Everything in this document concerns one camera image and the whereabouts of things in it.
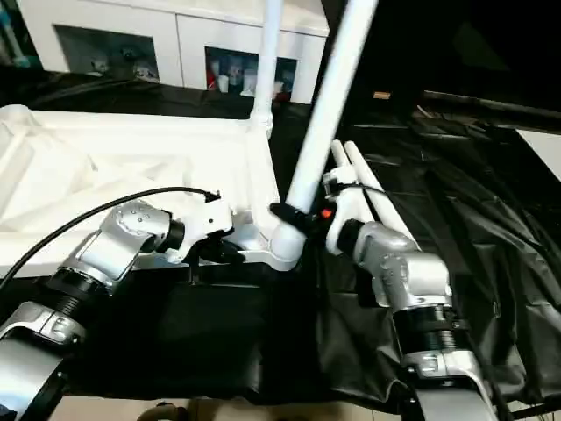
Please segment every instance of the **white pvc pipe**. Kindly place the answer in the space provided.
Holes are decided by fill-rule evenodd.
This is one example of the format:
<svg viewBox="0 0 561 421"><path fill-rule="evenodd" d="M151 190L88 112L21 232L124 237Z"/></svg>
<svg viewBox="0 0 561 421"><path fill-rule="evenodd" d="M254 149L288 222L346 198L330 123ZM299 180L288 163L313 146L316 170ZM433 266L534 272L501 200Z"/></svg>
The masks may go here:
<svg viewBox="0 0 561 421"><path fill-rule="evenodd" d="M273 127L274 75L277 69L277 46L281 32L283 0L266 0L263 30L261 31L261 48L257 68L257 86L251 120L258 125Z"/></svg>
<svg viewBox="0 0 561 421"><path fill-rule="evenodd" d="M344 144L344 150L347 152L352 165L357 171L359 181L366 186L384 190L380 185L380 182L376 178L376 175L374 175L374 172L370 169L364 157L362 156L362 153L360 153L354 142L346 142ZM411 234L411 231L405 225L405 222L403 222L401 215L395 208L392 201L389 200L386 195L368 190L366 190L366 195L372 202L372 205L378 213L382 224L389 226L390 228L393 228L396 231L401 232L402 234L407 235L410 239L415 241L415 238Z"/></svg>
<svg viewBox="0 0 561 421"><path fill-rule="evenodd" d="M338 167L342 167L343 165L351 165L349 157L344 151L343 145L341 144L340 140L335 139L331 142L331 153L333 153L333 158L335 159L335 163Z"/></svg>
<svg viewBox="0 0 561 421"><path fill-rule="evenodd" d="M339 140L335 139L331 142L331 153L333 153L333 158L335 158L335 163L338 167L351 165L351 162L349 161L349 158L347 157L347 154L343 149L343 145ZM370 208L368 208L368 203L366 203L365 197L360 191L358 191L357 193L357 206L359 207L360 220L362 222L374 221L374 217L370 212Z"/></svg>
<svg viewBox="0 0 561 421"><path fill-rule="evenodd" d="M378 0L349 0L344 9L288 192L287 203L303 212L309 212L316 195L377 4ZM303 243L298 231L281 224L271 240L271 251L280 260L295 262L302 254Z"/></svg>

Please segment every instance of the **black cable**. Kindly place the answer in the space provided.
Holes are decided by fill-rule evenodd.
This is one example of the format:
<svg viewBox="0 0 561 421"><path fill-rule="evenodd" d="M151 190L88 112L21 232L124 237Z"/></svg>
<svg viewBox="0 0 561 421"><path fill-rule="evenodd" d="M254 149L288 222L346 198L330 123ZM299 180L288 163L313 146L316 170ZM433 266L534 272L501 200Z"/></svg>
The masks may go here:
<svg viewBox="0 0 561 421"><path fill-rule="evenodd" d="M339 191L343 190L343 189L363 189L363 190L369 190L369 191L375 191L376 193L380 193L381 195L384 196L389 196L389 194L382 190L382 189L377 189L375 187L372 186L367 186L365 184L343 184L343 183L337 183L336 187L338 189L340 189Z"/></svg>
<svg viewBox="0 0 561 421"><path fill-rule="evenodd" d="M13 277L16 275L19 269L21 269L24 266L24 264L27 263L27 261L31 259L31 257L33 257L41 248L43 248L51 241L59 237L62 233L68 231L70 228L80 224L83 220L88 219L89 217L94 216L96 213L106 211L119 204L127 203L130 202L131 200L138 199L141 197L157 195L159 193L167 193L170 191L184 191L186 193L196 193L198 195L204 195L206 202L211 202L213 200L220 198L220 195L218 194L211 193L206 190L196 189L193 187L161 187L158 189L149 189L149 190L140 191L139 193L134 193L129 196L123 196L116 200L112 200L111 202L107 202L105 204L97 206L92 210L88 210L87 212L82 213L80 216L72 219L71 221L68 221L63 226L61 226L57 230L51 232L49 235L44 237L35 246L30 248L27 251L27 253L25 253L18 261L16 261L16 263L14 263L14 265L10 268L10 270L6 273L5 277L0 282L0 294L4 289L6 289L6 286L13 279Z"/></svg>

